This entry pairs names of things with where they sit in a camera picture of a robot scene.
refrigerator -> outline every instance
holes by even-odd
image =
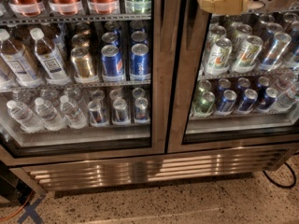
[[[169,106],[171,98],[174,60],[178,36],[178,17],[180,0],[117,0],[110,5],[115,10],[107,13],[97,13],[103,4],[92,3],[91,0],[80,0],[73,7],[78,14],[69,14],[70,10],[58,8],[52,0],[42,0],[42,12],[38,16],[26,17],[28,10],[24,6],[16,6],[11,0],[1,0],[0,25],[7,29],[10,24],[40,27],[40,23],[56,23],[66,26],[68,33],[65,42],[80,22],[88,22],[96,31],[97,38],[93,43],[93,57],[98,65],[96,82],[76,82],[76,73],[70,71],[71,82],[60,85],[44,83],[36,87],[19,84],[0,91],[1,102],[1,145],[0,160],[9,167],[17,177],[38,193],[58,189],[84,189],[109,185],[128,184],[146,180],[145,163],[142,157],[164,154],[168,125]],[[125,78],[122,80],[104,80],[101,64],[101,37],[105,24],[116,21],[122,28],[122,63]],[[130,76],[130,22],[142,21],[148,29],[149,70],[151,77],[144,79]],[[71,48],[68,48],[68,66],[72,66]],[[107,125],[94,127],[90,123],[91,113],[85,109],[88,125],[84,128],[71,128],[69,125],[59,131],[44,129],[30,132],[21,128],[7,112],[7,102],[13,99],[13,93],[29,91],[27,95],[38,97],[43,89],[58,91],[57,100],[68,88],[79,88],[85,104],[91,101],[91,92],[100,90],[105,93],[107,104]],[[136,121],[135,98],[132,92],[136,88],[145,91],[148,101],[148,119],[146,122]],[[121,89],[122,98],[126,101],[128,111],[127,122],[117,123],[113,120],[113,104],[109,93]],[[126,160],[130,157],[140,157],[131,164]],[[157,168],[155,163],[152,172]]]
[[[271,15],[277,21],[280,18],[278,23],[283,26],[281,16],[287,12],[295,13],[297,16],[297,8],[294,4],[293,7],[281,12],[245,12],[234,21],[249,24],[253,34],[255,32],[261,36],[261,31],[254,31],[260,16]],[[218,49],[207,53],[206,47],[207,43],[210,43],[209,36],[213,25],[225,26],[225,19],[232,20],[232,16],[226,16],[225,13],[222,15],[208,13],[197,5],[197,0],[186,0],[184,9],[167,152],[184,153],[193,157],[196,164],[193,167],[190,165],[190,169],[197,172],[197,176],[276,170],[299,148],[298,103],[287,110],[273,108],[266,112],[258,112],[256,103],[252,109],[246,109],[249,112],[238,112],[242,111],[239,108],[241,104],[249,98],[242,96],[237,87],[238,80],[240,78],[249,80],[250,86],[247,89],[255,90],[259,95],[257,82],[260,77],[267,77],[268,86],[273,87],[284,73],[293,73],[297,80],[297,68],[287,67],[288,65],[283,62],[279,68],[263,70],[258,63],[254,68],[236,71],[232,67],[237,59],[234,60],[234,56],[231,55],[230,59],[233,59],[228,60],[227,66],[221,67],[221,69],[224,67],[224,71],[220,72],[217,70],[217,63],[211,58]],[[226,39],[222,41],[234,44],[234,37],[231,35],[229,41]],[[211,71],[210,66],[216,67],[216,70]],[[219,88],[221,79],[228,80],[230,86],[227,89],[236,94],[237,98],[234,98],[236,101],[231,109],[225,107],[234,99],[230,100],[228,92],[223,96],[224,90]]]

terrazzo floor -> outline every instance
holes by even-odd
[[[288,160],[299,176],[299,156]],[[286,166],[271,177],[292,182]],[[0,217],[18,209],[0,206]],[[280,189],[262,172],[146,185],[49,192],[5,223],[299,224],[299,184]]]

concrete floor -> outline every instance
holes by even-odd
[[[299,156],[288,160],[299,176]],[[269,173],[290,184],[286,166]],[[0,217],[18,206],[0,208]],[[299,184],[279,189],[262,172],[116,188],[50,192],[5,223],[299,224]]]

refrigerator door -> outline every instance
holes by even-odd
[[[101,71],[102,66],[99,62],[100,82],[97,83],[79,84],[73,80],[73,83],[64,86],[41,85],[36,88],[18,86],[1,90],[0,159],[6,165],[83,161],[164,153],[180,0],[152,0],[151,13],[141,14],[126,12],[124,0],[120,0],[120,4],[121,12],[111,15],[81,14],[76,16],[19,17],[17,19],[6,17],[0,21],[1,25],[17,23],[20,25],[30,24],[31,27],[36,27],[41,22],[59,22],[67,24],[67,28],[71,27],[71,30],[74,30],[77,22],[88,21],[92,22],[95,27],[99,37],[98,43],[104,33],[105,23],[117,21],[122,28],[124,49],[122,59],[126,66],[125,79],[117,82],[105,81],[104,77],[102,80],[103,70]],[[146,80],[134,80],[130,76],[129,29],[131,21],[143,21],[148,28],[151,78]],[[98,60],[101,60],[100,53],[100,49],[95,51]],[[81,95],[78,98],[84,99],[81,109],[87,117],[88,125],[86,127],[76,129],[77,127],[71,128],[68,125],[67,128],[59,131],[52,131],[48,128],[38,132],[28,131],[24,130],[7,112],[7,102],[13,99],[14,92],[29,91],[29,94],[35,99],[40,95],[42,89],[55,89],[59,92],[56,97],[59,100],[68,88],[81,90]],[[135,107],[133,90],[136,88],[145,91],[148,111]],[[111,98],[113,96],[111,91],[114,90],[121,91],[122,98],[128,107],[127,111],[118,112],[115,108]],[[107,106],[107,125],[98,125],[98,127],[94,125],[94,123],[98,123],[96,117],[93,119],[93,111],[88,109],[88,103],[93,99],[93,92],[97,91],[104,92]],[[127,122],[122,122],[121,116],[125,116]]]
[[[230,51],[229,49],[225,50],[226,43],[229,44],[228,46],[231,42],[235,45],[234,42],[237,39],[234,40],[233,35],[237,34],[232,35],[230,33],[233,26],[232,17],[208,14],[200,9],[196,0],[186,1],[168,152],[279,144],[298,140],[299,105],[297,103],[287,110],[275,109],[273,106],[271,106],[272,109],[258,109],[258,104],[264,102],[261,97],[269,98],[263,96],[265,92],[262,93],[259,90],[259,77],[268,78],[268,86],[278,90],[277,80],[285,77],[285,74],[292,73],[294,77],[292,82],[295,82],[297,79],[295,69],[290,69],[283,62],[280,67],[272,67],[270,71],[266,71],[262,70],[258,63],[254,69],[251,66],[252,69],[236,72],[233,69],[236,55],[231,54],[227,65],[224,65],[220,71],[217,65],[218,62],[221,65],[224,64],[225,56],[223,58],[219,55],[217,61],[213,60],[212,56],[217,55],[217,52],[225,54],[225,52]],[[283,13],[274,13],[273,16],[277,19],[276,22],[284,27]],[[253,27],[253,34],[257,35],[261,30],[259,30],[259,24],[252,24],[254,18],[259,19],[256,14],[243,14],[240,23],[249,24],[251,28]],[[220,25],[226,26],[226,35],[231,40],[223,38],[220,43],[216,44],[217,46],[214,45],[212,50],[207,50],[206,47],[209,46],[212,39],[207,38],[210,35],[208,30],[215,20],[219,20]],[[239,47],[241,47],[240,44],[235,45],[236,54]],[[265,47],[263,56],[269,49],[271,46]],[[246,94],[245,96],[244,94],[242,96],[242,91],[237,87],[241,77],[248,79],[251,84],[251,91],[243,92]],[[226,96],[221,95],[221,91],[218,90],[220,79],[229,80],[230,89],[235,92],[237,97],[233,109],[229,110],[232,111],[231,113],[224,110],[223,107],[229,105],[229,95],[232,93],[226,92]],[[252,94],[254,99],[259,98],[259,100],[250,107],[249,99],[253,99],[250,97]]]

floor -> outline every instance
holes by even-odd
[[[299,156],[288,163],[299,176]],[[286,166],[271,177],[290,184]],[[18,206],[0,206],[0,218]],[[299,184],[280,189],[262,172],[35,196],[5,223],[299,223]]]

